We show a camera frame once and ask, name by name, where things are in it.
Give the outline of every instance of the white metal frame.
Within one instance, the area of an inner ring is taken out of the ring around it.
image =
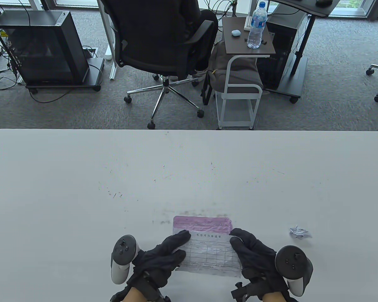
[[[215,92],[215,98],[216,98],[216,106],[217,106],[217,119],[218,119],[218,128],[222,129],[222,127],[249,127],[249,129],[253,129],[255,119],[256,119],[256,113],[258,111],[259,102],[261,100],[262,96],[262,88],[257,84],[230,84],[230,71],[231,71],[231,64],[235,59],[238,58],[268,58],[270,55],[260,55],[260,54],[241,54],[233,56],[227,64],[227,72],[225,75],[225,85],[224,85],[224,92],[221,94],[222,98],[222,108],[221,108],[221,116],[219,116],[218,113],[218,102],[217,97],[219,92]],[[250,87],[250,88],[256,88],[259,93],[228,93],[228,87]],[[230,121],[226,122],[224,121],[224,115],[225,115],[225,107],[227,104],[227,100],[237,100],[237,99],[245,99],[248,101],[248,111],[249,111],[249,118],[250,121]],[[251,99],[256,100],[255,107],[252,108]]]
[[[118,65],[116,63],[115,59],[115,38],[114,38],[114,32],[110,24],[110,16],[105,13],[104,5],[102,4],[101,0],[97,0],[98,8],[100,9],[100,15],[102,19],[102,23],[104,24],[105,34],[106,38],[108,40],[108,49],[106,52],[110,50],[112,54],[112,69],[111,73],[109,75],[110,80],[114,80],[116,76],[116,71],[118,68]]]

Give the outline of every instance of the white vr controller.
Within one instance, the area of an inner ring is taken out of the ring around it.
[[[115,284],[122,284],[129,275],[132,262],[140,248],[132,235],[122,236],[115,244],[111,255],[111,279]]]

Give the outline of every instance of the crumpled paper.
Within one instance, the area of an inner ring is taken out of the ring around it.
[[[295,226],[290,227],[290,236],[297,239],[312,238],[312,235],[309,231],[301,229],[301,227]]]

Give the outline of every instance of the hand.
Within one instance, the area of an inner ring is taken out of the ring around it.
[[[271,292],[281,292],[286,299],[289,297],[288,286],[275,266],[275,250],[265,246],[251,233],[235,228],[230,235],[232,248],[237,252],[242,265],[242,275],[251,283],[265,280]]]
[[[185,259],[184,250],[176,250],[182,244],[189,241],[191,235],[189,231],[182,230],[177,234],[167,237],[161,244],[154,249],[140,250],[137,257],[133,260],[133,275],[127,280],[126,288],[112,296],[110,302],[122,301],[130,288],[135,287],[135,283],[143,277],[148,277],[154,289],[164,287],[172,271]]]

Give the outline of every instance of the desk leg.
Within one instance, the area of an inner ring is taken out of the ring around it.
[[[293,65],[293,69],[291,69],[291,75],[295,75],[295,72],[297,71],[298,64],[300,63],[300,60],[302,58],[302,53],[304,52],[305,45],[307,44],[308,37],[310,36],[312,27],[314,26],[316,16],[312,15],[309,22],[307,29],[305,30],[304,38],[302,39],[300,49],[295,53],[296,58]]]

